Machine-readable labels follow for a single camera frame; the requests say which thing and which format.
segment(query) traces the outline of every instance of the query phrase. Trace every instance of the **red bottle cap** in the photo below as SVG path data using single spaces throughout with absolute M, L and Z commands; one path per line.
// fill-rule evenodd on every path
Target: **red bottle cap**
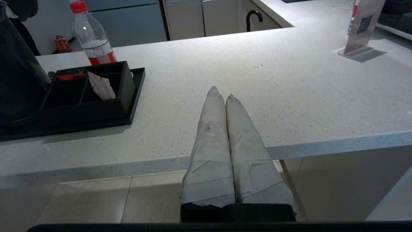
M 72 9 L 73 13 L 78 14 L 87 11 L 87 6 L 83 1 L 76 1 L 70 3 L 70 9 Z

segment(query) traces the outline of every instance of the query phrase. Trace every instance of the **grout line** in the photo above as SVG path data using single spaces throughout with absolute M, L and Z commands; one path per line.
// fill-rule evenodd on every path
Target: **grout line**
M 50 196 L 49 196 L 49 198 L 47 199 L 46 203 L 44 204 L 42 211 L 41 211 L 41 212 L 39 213 L 39 215 L 37 216 L 37 220 L 34 222 L 34 224 L 33 224 L 31 227 L 37 225 L 37 222 L 39 221 L 39 219 L 40 219 L 40 217 L 42 216 L 44 210 L 46 209 L 46 206 L 49 204 L 50 199 L 52 198 L 52 196 L 53 196 L 54 192 L 56 191 L 58 185 L 59 185 L 59 183 L 56 184 L 56 186 L 54 187 L 53 191 L 50 193 Z
M 122 223 L 122 221 L 123 221 L 123 215 L 124 215 L 124 211 L 126 210 L 127 199 L 129 198 L 130 188 L 131 188 L 131 182 L 132 182 L 132 181 L 133 181 L 133 177 L 130 178 L 129 190 L 127 191 L 126 201 L 124 202 L 124 207 L 123 207 L 123 212 L 122 212 L 122 218 L 120 219 L 120 222 L 119 222 L 119 223 Z
M 290 173 L 288 171 L 288 168 L 286 167 L 285 161 L 283 159 L 279 159 L 279 163 L 281 164 L 283 173 L 285 174 L 285 178 L 286 178 L 287 182 L 289 183 L 290 190 L 292 192 L 293 198 L 295 199 L 295 203 L 297 205 L 297 208 L 299 210 L 299 213 L 300 213 L 301 217 L 305 221 L 309 221 L 309 219 L 307 217 L 307 214 L 306 214 L 306 211 L 303 208 L 303 204 L 302 204 L 302 202 L 299 198 L 299 195 L 297 194 L 295 184 L 293 183 L 292 178 L 290 177 Z
M 303 163 L 303 157 L 302 157 L 302 159 L 300 160 L 299 169 L 297 170 L 297 174 L 296 174 L 296 177 L 295 177 L 295 182 L 294 182 L 295 187 L 297 187 L 297 179 L 299 178 L 300 168 L 302 167 L 302 163 Z

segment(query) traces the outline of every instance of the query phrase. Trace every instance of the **black tray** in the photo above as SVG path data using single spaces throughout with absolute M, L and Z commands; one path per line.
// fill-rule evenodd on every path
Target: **black tray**
M 133 73 L 133 81 L 136 86 L 136 90 L 126 117 L 99 121 L 95 123 L 83 122 L 71 125 L 56 125 L 55 122 L 50 121 L 49 117 L 42 116 L 38 121 L 35 121 L 25 126 L 0 128 L 0 141 L 23 139 L 45 135 L 64 134 L 131 124 L 133 122 L 134 113 L 136 111 L 136 106 L 140 97 L 146 73 L 145 68 L 131 69 L 130 71 Z

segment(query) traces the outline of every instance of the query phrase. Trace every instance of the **red package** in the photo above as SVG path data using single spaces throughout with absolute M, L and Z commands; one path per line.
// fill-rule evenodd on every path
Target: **red package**
M 72 51 L 70 43 L 67 42 L 67 40 L 65 40 L 63 36 L 56 36 L 54 44 L 56 45 L 56 50 L 58 53 L 66 53 Z

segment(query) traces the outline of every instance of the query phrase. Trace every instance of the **black faucet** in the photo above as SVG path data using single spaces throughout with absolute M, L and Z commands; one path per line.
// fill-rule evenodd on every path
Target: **black faucet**
M 248 15 L 246 16 L 246 28 L 247 28 L 246 31 L 247 31 L 247 32 L 250 31 L 250 16 L 251 16 L 252 14 L 255 14 L 255 15 L 258 16 L 259 22 L 263 22 L 262 15 L 260 14 L 259 11 L 255 10 L 255 9 L 249 11 Z

